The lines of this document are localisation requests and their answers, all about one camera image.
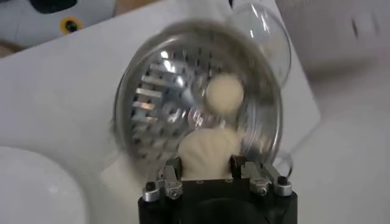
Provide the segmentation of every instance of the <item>kitchen appliance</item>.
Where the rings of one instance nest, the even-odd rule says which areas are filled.
[[[236,116],[218,116],[205,103],[207,84],[222,72],[244,87]],[[272,163],[282,137],[280,88],[249,39],[219,23],[182,22],[133,57],[118,88],[115,127],[141,173],[176,156],[181,140],[199,128],[233,128],[244,135],[242,155]]]
[[[0,41],[32,47],[114,16],[115,0],[0,2]]]
[[[223,23],[215,2],[158,1],[0,60],[1,144],[61,164],[82,188],[91,223],[137,223],[144,180],[129,167],[110,129],[118,83],[137,49],[165,27],[205,16]],[[273,0],[261,3],[281,19]],[[281,94],[280,150],[290,152],[319,121],[292,44]]]

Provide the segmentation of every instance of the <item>black knob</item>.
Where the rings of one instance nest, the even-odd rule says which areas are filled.
[[[288,179],[285,176],[278,177],[278,184],[282,186],[286,186],[288,184]]]
[[[154,182],[147,182],[145,185],[146,191],[154,191],[156,189],[156,184]]]
[[[76,32],[79,29],[77,23],[75,23],[74,21],[67,21],[65,23],[65,28],[71,33]]]

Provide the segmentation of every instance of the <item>metal bracket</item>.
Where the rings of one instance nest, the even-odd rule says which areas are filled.
[[[142,199],[146,202],[154,202],[160,198],[160,188],[154,182],[147,182],[142,188]]]
[[[288,181],[287,177],[281,176],[273,165],[264,163],[261,171],[271,180],[275,194],[284,197],[293,193],[291,182]]]
[[[177,180],[173,166],[165,166],[164,178],[165,195],[172,200],[180,198],[180,196],[183,194],[183,184]]]
[[[255,163],[246,162],[241,168],[241,173],[243,177],[249,177],[250,191],[262,197],[267,195],[268,187],[271,182],[267,178],[261,176]]]

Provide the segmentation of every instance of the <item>white plate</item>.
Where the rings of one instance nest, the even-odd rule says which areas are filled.
[[[0,147],[0,223],[84,224],[85,200],[59,165],[27,150]]]

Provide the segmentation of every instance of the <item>dough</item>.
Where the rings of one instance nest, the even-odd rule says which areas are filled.
[[[206,88],[206,101],[211,110],[220,116],[236,113],[244,99],[241,82],[231,74],[220,74]]]
[[[237,134],[229,128],[200,129],[190,133],[179,145],[184,180],[231,178],[229,159],[238,155]]]

